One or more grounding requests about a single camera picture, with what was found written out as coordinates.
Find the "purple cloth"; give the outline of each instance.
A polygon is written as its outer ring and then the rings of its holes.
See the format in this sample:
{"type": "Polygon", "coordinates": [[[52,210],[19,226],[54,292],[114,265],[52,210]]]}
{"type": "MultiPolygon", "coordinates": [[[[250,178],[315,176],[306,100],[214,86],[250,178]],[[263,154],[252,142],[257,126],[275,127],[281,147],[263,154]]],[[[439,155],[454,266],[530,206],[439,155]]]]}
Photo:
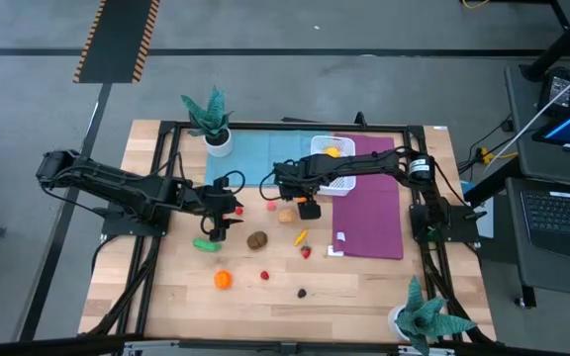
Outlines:
{"type": "MultiPolygon", "coordinates": [[[[355,154],[395,147],[392,138],[344,134],[355,142],[355,154]]],[[[346,197],[333,197],[333,250],[345,256],[404,258],[397,181],[384,174],[357,177],[346,197]],[[345,241],[336,234],[344,232],[345,241]]]]}

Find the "green toy vegetable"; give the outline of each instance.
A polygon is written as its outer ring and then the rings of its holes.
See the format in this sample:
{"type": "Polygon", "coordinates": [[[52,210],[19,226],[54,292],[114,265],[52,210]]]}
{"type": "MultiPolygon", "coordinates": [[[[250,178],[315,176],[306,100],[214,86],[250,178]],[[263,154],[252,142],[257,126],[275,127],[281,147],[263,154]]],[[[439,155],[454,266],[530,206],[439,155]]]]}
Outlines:
{"type": "Polygon", "coordinates": [[[185,95],[182,95],[182,101],[188,108],[191,124],[197,129],[189,131],[189,134],[194,136],[205,135],[208,143],[213,145],[220,145],[228,140],[226,128],[232,112],[226,114],[223,91],[213,87],[206,110],[185,95]]]}
{"type": "Polygon", "coordinates": [[[193,246],[195,246],[198,250],[206,251],[206,252],[217,252],[222,248],[219,243],[211,242],[205,238],[195,238],[193,240],[193,246]]]}
{"type": "Polygon", "coordinates": [[[441,297],[424,302],[422,286],[417,278],[413,277],[409,286],[408,302],[395,323],[409,337],[413,347],[424,356],[430,353],[427,337],[436,339],[439,336],[463,332],[476,326],[474,321],[439,313],[445,303],[447,300],[441,297]]]}

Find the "potted plant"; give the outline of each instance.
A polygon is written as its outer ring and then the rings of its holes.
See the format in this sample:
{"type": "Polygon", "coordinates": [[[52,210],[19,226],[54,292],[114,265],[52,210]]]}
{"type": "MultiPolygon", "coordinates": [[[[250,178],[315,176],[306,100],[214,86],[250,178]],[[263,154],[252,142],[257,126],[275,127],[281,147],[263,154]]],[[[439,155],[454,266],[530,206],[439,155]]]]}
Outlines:
{"type": "Polygon", "coordinates": [[[439,313],[445,303],[447,300],[441,297],[424,302],[422,286],[417,278],[413,277],[406,305],[397,306],[388,314],[389,327],[391,330],[395,329],[403,339],[411,341],[413,347],[422,355],[428,356],[430,348],[427,337],[437,339],[439,336],[463,332],[476,326],[474,321],[439,313]]]}
{"type": "Polygon", "coordinates": [[[206,110],[185,96],[182,101],[188,109],[188,116],[193,128],[188,133],[204,137],[208,153],[215,157],[224,157],[233,151],[233,133],[228,129],[228,119],[232,112],[225,113],[224,92],[213,87],[213,93],[206,110]]]}

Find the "wooden tabletop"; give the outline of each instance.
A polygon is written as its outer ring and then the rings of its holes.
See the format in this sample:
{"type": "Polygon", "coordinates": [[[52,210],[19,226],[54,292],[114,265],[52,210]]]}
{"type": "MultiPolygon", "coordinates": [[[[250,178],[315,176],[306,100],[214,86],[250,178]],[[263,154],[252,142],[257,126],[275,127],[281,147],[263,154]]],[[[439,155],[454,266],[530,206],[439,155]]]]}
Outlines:
{"type": "MultiPolygon", "coordinates": [[[[122,169],[145,175],[155,150],[159,121],[134,121],[122,169]]],[[[446,128],[425,127],[428,153],[433,155],[455,189],[460,192],[456,163],[446,128]]],[[[398,133],[367,133],[389,136],[396,145],[398,133]]],[[[165,145],[170,146],[170,137],[165,145]]],[[[197,185],[204,182],[207,152],[200,137],[185,131],[179,149],[184,171],[197,185]]],[[[441,194],[454,205],[459,202],[440,177],[441,194]]],[[[276,189],[265,189],[276,196],[276,189]]],[[[145,335],[167,338],[229,340],[298,340],[328,342],[399,341],[389,331],[389,310],[404,304],[413,275],[423,279],[418,246],[412,240],[408,206],[411,192],[400,186],[400,210],[404,235],[401,261],[357,257],[327,257],[332,241],[332,198],[318,196],[323,217],[316,221],[278,222],[278,212],[268,212],[256,188],[246,187],[237,198],[245,205],[244,223],[234,224],[217,253],[192,246],[203,237],[200,217],[173,213],[168,235],[160,247],[145,335]],[[307,228],[312,255],[304,259],[293,240],[307,228]],[[268,235],[267,245],[250,250],[245,240],[258,230],[268,235]],[[214,274],[228,270],[233,285],[221,291],[214,274]],[[270,275],[260,279],[261,271],[270,275]],[[299,299],[304,288],[308,295],[299,299]]],[[[278,209],[295,209],[295,203],[276,202],[278,209]]],[[[121,236],[100,252],[79,330],[94,327],[121,295],[134,247],[133,236],[121,236]]],[[[459,302],[481,330],[494,338],[481,270],[476,256],[462,244],[446,244],[454,291],[459,302]]],[[[140,296],[132,303],[128,331],[135,328],[140,296]]]]}

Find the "green plant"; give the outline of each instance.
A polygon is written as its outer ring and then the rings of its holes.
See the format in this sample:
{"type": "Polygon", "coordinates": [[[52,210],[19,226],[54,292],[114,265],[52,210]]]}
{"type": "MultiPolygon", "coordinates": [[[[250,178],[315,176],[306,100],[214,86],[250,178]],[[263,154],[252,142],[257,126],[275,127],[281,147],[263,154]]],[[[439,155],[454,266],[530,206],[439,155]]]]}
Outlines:
{"type": "Polygon", "coordinates": [[[424,302],[422,286],[417,278],[413,277],[408,290],[408,302],[395,323],[409,337],[413,347],[424,356],[430,353],[427,337],[436,339],[476,326],[474,321],[439,313],[445,303],[447,300],[441,297],[424,302]]]}
{"type": "Polygon", "coordinates": [[[194,136],[205,135],[208,138],[215,139],[228,127],[228,119],[232,112],[225,113],[224,92],[217,87],[213,87],[206,110],[185,95],[182,95],[182,101],[191,114],[191,124],[197,129],[189,131],[189,134],[194,136]]]}

